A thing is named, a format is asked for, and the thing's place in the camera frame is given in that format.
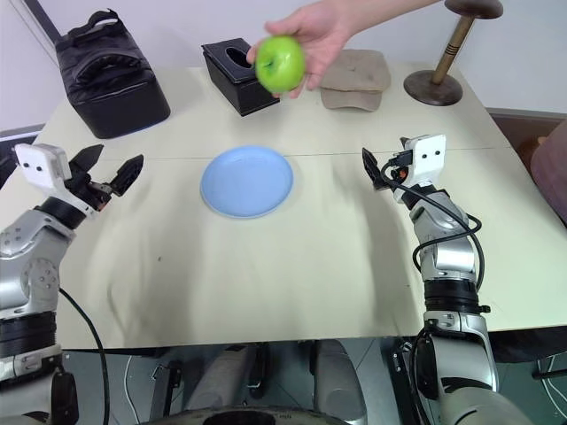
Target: green apple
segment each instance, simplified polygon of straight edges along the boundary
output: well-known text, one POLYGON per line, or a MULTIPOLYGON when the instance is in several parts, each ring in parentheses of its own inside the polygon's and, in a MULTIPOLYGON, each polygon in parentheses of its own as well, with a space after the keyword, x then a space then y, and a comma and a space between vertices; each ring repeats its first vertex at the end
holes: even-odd
POLYGON ((305 73, 303 50, 295 38, 276 35, 262 42, 256 53, 256 77, 271 93, 298 87, 305 73))

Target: black cable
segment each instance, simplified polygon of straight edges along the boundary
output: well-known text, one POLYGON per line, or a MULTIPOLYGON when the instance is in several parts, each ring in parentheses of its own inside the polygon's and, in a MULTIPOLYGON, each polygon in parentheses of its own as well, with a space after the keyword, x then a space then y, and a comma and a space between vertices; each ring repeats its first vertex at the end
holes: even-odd
POLYGON ((425 328, 419 331, 414 340, 414 343, 411 344, 411 351, 409 352, 409 390, 411 391, 411 397, 414 400, 414 404, 417 406, 417 412, 425 425, 431 425, 429 422, 429 417, 423 408, 422 400, 419 397, 419 393, 417 392, 417 384, 416 384, 416 371, 415 371, 415 363, 416 363, 416 351, 417 351, 417 343, 420 339, 425 337, 425 328))
POLYGON ((417 256, 419 255, 419 251, 421 251, 423 248, 434 245, 435 243, 448 242, 448 241, 453 241, 454 239, 460 239, 463 236, 470 236, 473 233, 477 233, 482 228, 482 222, 474 215, 467 214, 467 217, 469 218, 469 220, 475 222, 476 226, 474 228, 462 233, 458 233, 456 235, 440 237, 439 239, 433 239, 432 241, 424 242, 414 249, 414 252, 412 254, 412 260, 414 260, 414 266, 416 266, 417 270, 419 270, 420 272, 422 271, 421 265, 417 261, 417 256))
MULTIPOLYGON (((445 213, 446 215, 451 217, 453 220, 455 220, 464 229, 464 231, 459 235, 454 235, 454 239, 456 239, 458 237, 463 237, 463 236, 469 236, 470 239, 472 239, 472 242, 475 244, 475 248, 477 249, 477 254, 478 254, 477 290, 480 290, 480 287, 482 286, 482 281, 485 278, 485 254, 482 250, 482 246, 480 246, 480 242, 479 242, 477 236, 475 235, 475 232, 480 230, 480 227, 478 226, 478 223, 480 222, 480 220, 475 218, 475 222, 477 223, 477 227, 476 228, 470 228, 469 225, 467 223, 465 223, 462 220, 461 217, 459 217, 457 214, 455 214, 454 212, 452 212, 451 210, 449 210, 448 208, 446 208, 445 206, 443 206, 439 202, 434 201, 430 197, 427 197, 424 194, 419 193, 417 190, 409 188, 408 186, 404 186, 403 184, 400 184, 400 183, 390 179, 388 176, 386 176, 386 170, 390 166, 391 166, 391 164, 385 164, 382 167, 382 169, 380 170, 380 175, 382 177, 382 180, 384 180, 384 182, 386 182, 390 187, 404 190, 407 193, 411 193, 415 197, 419 197, 423 201, 427 202, 430 205, 435 206, 436 208, 440 209, 440 211, 442 211, 443 213, 445 213)), ((430 243, 430 244, 439 243, 439 241, 443 241, 443 239, 444 238, 434 239, 432 241, 428 241, 427 243, 430 243)))
POLYGON ((108 421, 110 419, 110 391, 108 385, 108 366, 106 365, 106 355, 105 349, 103 348, 103 343, 101 343, 100 338, 98 337, 97 330, 95 329, 95 325, 92 324, 89 316, 82 310, 82 308, 77 304, 77 302, 62 288, 59 288, 59 292, 63 297, 67 298, 67 301, 71 303, 74 309, 81 315, 81 317, 87 322, 89 326, 90 332, 92 333, 95 341, 97 342, 97 350, 98 354, 100 355, 100 367, 102 369, 103 374, 103 395, 105 400, 105 416, 103 419, 103 425, 108 425, 108 421))

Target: black bag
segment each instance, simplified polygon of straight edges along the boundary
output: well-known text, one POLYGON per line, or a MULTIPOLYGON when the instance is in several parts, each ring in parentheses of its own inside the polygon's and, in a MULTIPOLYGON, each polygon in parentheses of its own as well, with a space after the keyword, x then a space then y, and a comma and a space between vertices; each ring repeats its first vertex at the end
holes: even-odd
POLYGON ((67 98, 96 137, 125 135, 169 116, 150 64, 116 12, 94 13, 55 50, 67 98), (109 19, 115 22, 97 25, 109 19))

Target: blue plate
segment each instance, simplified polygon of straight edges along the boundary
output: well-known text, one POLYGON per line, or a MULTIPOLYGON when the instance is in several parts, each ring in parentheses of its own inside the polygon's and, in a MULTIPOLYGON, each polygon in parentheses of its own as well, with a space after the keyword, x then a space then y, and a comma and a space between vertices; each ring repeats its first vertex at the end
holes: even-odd
POLYGON ((253 218, 275 210, 289 195, 293 171, 269 148, 244 146, 213 159, 201 178, 201 195, 215 211, 253 218))

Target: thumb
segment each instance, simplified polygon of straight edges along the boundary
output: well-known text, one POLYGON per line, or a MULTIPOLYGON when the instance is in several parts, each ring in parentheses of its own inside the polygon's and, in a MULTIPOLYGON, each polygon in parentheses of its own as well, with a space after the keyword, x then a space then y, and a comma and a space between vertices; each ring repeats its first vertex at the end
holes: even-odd
POLYGON ((268 21, 264 28, 272 35, 293 35, 301 28, 299 11, 295 11, 287 18, 277 21, 268 21))

